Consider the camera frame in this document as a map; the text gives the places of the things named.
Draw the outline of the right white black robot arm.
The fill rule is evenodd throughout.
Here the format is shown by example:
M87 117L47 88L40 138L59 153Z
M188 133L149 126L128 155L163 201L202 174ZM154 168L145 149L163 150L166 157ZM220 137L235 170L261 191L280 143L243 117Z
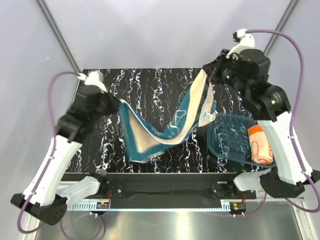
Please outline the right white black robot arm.
M290 128L293 113L286 92L268 82L270 63L258 49L222 49L215 60L202 67L210 82L226 84L240 96L265 133L276 163L264 171L235 175L227 185L228 195L235 199L245 191L259 190L273 198L296 198L305 185L320 179L320 172L313 170L299 151L298 138Z

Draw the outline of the orange cartoon print towel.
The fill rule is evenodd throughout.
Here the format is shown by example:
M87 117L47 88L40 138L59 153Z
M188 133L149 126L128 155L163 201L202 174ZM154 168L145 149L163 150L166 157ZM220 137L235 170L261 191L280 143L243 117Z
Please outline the orange cartoon print towel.
M273 151L260 125L248 129L248 139L251 150L251 160L260 165L270 165L274 162Z

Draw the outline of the blue translucent plastic tray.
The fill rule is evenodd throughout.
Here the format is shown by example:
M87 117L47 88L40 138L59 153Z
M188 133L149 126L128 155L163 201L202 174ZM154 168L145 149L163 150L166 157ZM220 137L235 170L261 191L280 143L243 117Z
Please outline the blue translucent plastic tray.
M247 116L217 113L208 126L207 147L215 156L229 161L267 169L276 167L275 162L263 165L252 161L248 129L257 124Z

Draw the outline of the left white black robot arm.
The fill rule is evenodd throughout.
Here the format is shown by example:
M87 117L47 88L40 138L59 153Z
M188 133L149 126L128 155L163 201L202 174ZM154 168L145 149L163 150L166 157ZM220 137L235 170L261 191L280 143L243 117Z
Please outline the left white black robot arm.
M100 170L82 180L58 189L59 183L76 152L95 123L102 117L114 114L119 101L101 82L83 85L75 101L57 122L56 136L51 139L48 152L29 186L11 197L11 204L41 222L56 225L67 208L89 196L103 198L108 193L106 172Z

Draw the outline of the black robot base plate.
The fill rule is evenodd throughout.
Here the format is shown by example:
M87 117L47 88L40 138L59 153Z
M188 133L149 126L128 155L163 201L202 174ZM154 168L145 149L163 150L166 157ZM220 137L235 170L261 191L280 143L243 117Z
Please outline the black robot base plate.
M217 207L254 200L255 193L228 188L234 173L107 173L117 207Z

